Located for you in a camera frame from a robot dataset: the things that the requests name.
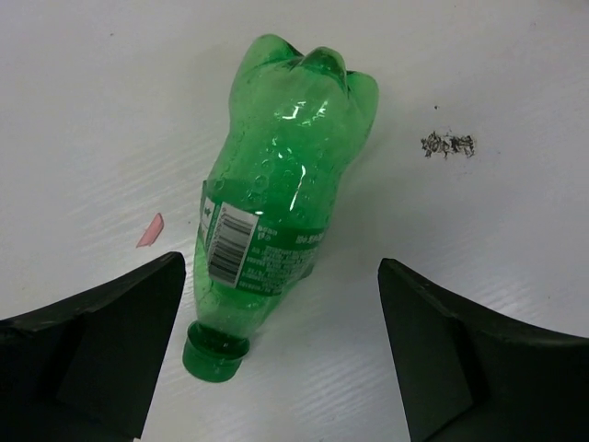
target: black plastic piece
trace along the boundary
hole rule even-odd
[[[0,321],[0,440],[140,437],[185,279],[180,253]]]
[[[394,260],[378,281],[412,442],[589,440],[589,339],[508,318]]]

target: white table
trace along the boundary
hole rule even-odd
[[[313,276],[226,384],[180,362],[189,273],[143,441],[409,440],[377,292],[383,257],[589,336],[589,4],[516,3],[2,1],[2,317],[168,250],[191,268],[233,74],[275,32],[377,78],[373,135]],[[420,138],[447,128],[474,134],[478,154],[423,157]],[[166,228],[137,250],[156,212]]]

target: bottle label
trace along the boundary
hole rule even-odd
[[[271,226],[206,196],[201,207],[200,234],[215,282],[273,296],[309,274],[324,229]]]

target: pink fragment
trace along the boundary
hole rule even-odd
[[[162,214],[156,214],[153,221],[145,231],[144,235],[139,239],[139,242],[135,246],[137,247],[145,247],[151,246],[154,242],[156,242],[157,237],[159,234],[162,233],[164,229],[164,217]]]

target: condensation droplet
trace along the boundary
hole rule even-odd
[[[261,162],[261,168],[262,168],[262,170],[269,172],[272,169],[274,169],[274,165],[272,164],[272,162],[269,159],[264,159]]]
[[[299,220],[303,220],[306,218],[306,213],[304,209],[298,208],[294,210],[294,217]]]
[[[268,177],[266,175],[258,175],[254,180],[254,185],[260,189],[268,186]]]
[[[259,193],[250,192],[249,195],[248,195],[248,201],[250,203],[257,204],[257,203],[260,202],[260,197],[261,197],[261,195]]]

